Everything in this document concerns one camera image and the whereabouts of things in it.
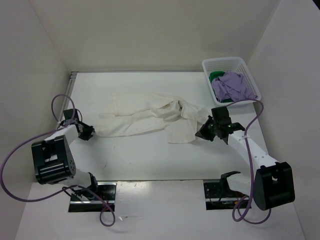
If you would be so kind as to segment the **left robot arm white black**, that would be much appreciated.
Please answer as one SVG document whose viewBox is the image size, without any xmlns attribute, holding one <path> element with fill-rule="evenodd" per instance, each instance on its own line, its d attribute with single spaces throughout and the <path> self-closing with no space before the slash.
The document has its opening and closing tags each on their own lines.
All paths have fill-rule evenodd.
<svg viewBox="0 0 320 240">
<path fill-rule="evenodd" d="M 76 167 L 70 144 L 80 139 L 90 140 L 95 133 L 92 125 L 78 119 L 63 120 L 56 131 L 44 140 L 31 145 L 35 177 L 41 185 L 63 184 L 75 188 L 75 194 L 96 199 L 100 187 L 95 176 Z"/>
</svg>

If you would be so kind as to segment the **white t shirt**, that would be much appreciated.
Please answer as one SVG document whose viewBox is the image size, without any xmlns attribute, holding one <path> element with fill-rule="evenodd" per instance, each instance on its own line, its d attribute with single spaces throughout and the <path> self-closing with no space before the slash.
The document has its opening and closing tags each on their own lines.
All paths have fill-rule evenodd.
<svg viewBox="0 0 320 240">
<path fill-rule="evenodd" d="M 113 92 L 99 115 L 99 137 L 129 137 L 165 131 L 170 144 L 187 144 L 208 119 L 207 109 L 161 93 Z"/>
</svg>

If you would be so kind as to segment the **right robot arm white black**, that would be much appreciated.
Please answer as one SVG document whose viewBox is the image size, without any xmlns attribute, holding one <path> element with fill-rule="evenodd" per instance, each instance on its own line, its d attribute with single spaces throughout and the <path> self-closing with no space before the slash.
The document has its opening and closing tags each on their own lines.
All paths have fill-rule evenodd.
<svg viewBox="0 0 320 240">
<path fill-rule="evenodd" d="M 249 177 L 239 171 L 222 174 L 220 193 L 225 197 L 235 192 L 252 196 L 262 211 L 292 203 L 296 196 L 291 166 L 268 155 L 245 133 L 240 123 L 232 122 L 227 107 L 215 107 L 211 112 L 212 115 L 195 135 L 211 142 L 214 138 L 223 140 L 252 167 Z"/>
</svg>

